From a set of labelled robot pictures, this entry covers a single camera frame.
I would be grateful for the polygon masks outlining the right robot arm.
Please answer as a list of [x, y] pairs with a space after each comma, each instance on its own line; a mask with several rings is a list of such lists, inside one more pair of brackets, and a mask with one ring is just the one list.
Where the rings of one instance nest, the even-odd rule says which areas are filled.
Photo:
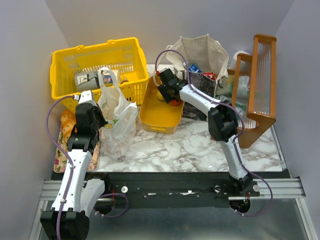
[[208, 131], [219, 142], [229, 167], [229, 189], [233, 195], [247, 191], [253, 181], [244, 165], [238, 142], [236, 110], [229, 101], [220, 101], [198, 90], [189, 80], [178, 79], [171, 69], [156, 71], [161, 84], [157, 87], [166, 103], [183, 101], [207, 116]]

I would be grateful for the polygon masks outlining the red snack bag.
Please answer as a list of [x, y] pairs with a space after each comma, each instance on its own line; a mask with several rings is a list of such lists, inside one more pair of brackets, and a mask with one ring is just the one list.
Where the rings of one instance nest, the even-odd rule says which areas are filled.
[[213, 72], [202, 72], [201, 74], [212, 81], [216, 81], [218, 77], [218, 74]]

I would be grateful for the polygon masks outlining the beige canvas tote bag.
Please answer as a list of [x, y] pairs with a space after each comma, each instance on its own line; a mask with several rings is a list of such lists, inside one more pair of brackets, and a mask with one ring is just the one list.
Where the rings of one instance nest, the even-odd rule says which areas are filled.
[[173, 64], [174, 71], [182, 73], [182, 78], [187, 78], [185, 68], [189, 68], [191, 64], [195, 64], [202, 73], [218, 74], [216, 80], [211, 80], [202, 73], [189, 72], [190, 83], [195, 88], [210, 97], [216, 97], [219, 80], [228, 75], [229, 56], [221, 44], [207, 34], [196, 38], [180, 37], [175, 44], [168, 45], [167, 48], [178, 51], [185, 58], [187, 64], [177, 53], [169, 51], [165, 55]]

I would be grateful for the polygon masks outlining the white plastic grocery bag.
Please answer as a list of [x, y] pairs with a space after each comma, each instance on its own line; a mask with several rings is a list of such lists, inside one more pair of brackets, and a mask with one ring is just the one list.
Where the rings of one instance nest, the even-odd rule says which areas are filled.
[[[104, 84], [102, 71], [110, 72], [113, 84]], [[102, 127], [101, 149], [111, 158], [123, 156], [134, 142], [139, 113], [137, 104], [126, 100], [112, 70], [102, 67], [97, 71], [101, 96], [98, 105], [108, 124]]]

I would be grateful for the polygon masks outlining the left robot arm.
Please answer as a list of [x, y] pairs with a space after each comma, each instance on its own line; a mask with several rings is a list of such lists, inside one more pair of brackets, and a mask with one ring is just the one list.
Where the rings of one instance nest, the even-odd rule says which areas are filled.
[[100, 108], [80, 103], [75, 108], [76, 124], [67, 143], [67, 165], [58, 194], [50, 210], [41, 214], [41, 225], [50, 240], [84, 240], [90, 214], [105, 191], [101, 179], [85, 181], [89, 163], [99, 141], [99, 129], [106, 125]]

